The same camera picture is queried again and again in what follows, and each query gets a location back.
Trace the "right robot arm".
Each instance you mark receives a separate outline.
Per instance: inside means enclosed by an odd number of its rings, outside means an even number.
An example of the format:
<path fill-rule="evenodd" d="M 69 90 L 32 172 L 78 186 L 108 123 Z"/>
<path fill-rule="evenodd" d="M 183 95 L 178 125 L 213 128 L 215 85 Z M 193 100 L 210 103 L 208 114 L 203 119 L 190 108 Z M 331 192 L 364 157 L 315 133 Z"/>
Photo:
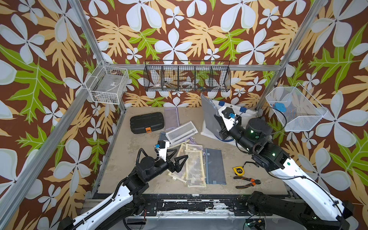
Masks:
<path fill-rule="evenodd" d="M 252 156 L 255 163 L 273 178 L 286 183 L 303 202 L 277 199 L 262 192 L 253 192 L 247 200 L 252 214 L 275 214 L 292 220 L 308 230 L 348 230 L 347 221 L 353 214 L 353 205 L 332 196 L 278 145 L 269 141 L 273 129 L 260 118 L 252 118 L 246 127 L 241 117 L 231 108 L 214 116 L 220 126 L 219 135 L 231 137 Z"/>

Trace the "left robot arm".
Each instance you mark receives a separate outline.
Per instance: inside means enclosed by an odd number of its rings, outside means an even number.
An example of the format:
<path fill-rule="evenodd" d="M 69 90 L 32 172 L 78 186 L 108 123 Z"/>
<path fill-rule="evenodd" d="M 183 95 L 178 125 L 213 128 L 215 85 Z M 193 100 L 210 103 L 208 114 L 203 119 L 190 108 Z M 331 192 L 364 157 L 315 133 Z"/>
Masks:
<path fill-rule="evenodd" d="M 59 230 L 108 230 L 125 218 L 141 214 L 145 211 L 145 199 L 142 194 L 148 189 L 148 182 L 166 170 L 180 172 L 188 159 L 188 155 L 171 158 L 176 149 L 169 149 L 172 154 L 167 160 L 154 159 L 143 148 L 138 151 L 135 167 L 132 172 L 122 179 L 108 198 L 94 208 L 77 216 L 66 217 L 60 221 Z"/>

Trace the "white Doraemon canvas bag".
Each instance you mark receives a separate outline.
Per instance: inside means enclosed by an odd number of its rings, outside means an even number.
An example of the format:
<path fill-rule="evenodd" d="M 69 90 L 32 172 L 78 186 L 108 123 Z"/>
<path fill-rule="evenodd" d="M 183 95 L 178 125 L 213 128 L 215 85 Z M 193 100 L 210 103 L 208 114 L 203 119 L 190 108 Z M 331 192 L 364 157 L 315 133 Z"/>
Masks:
<path fill-rule="evenodd" d="M 236 125 L 245 127 L 257 115 L 252 109 L 212 100 L 203 95 L 201 103 L 204 116 L 201 135 L 231 145 L 235 145 L 234 139 L 231 136 L 226 137 L 230 129 Z"/>

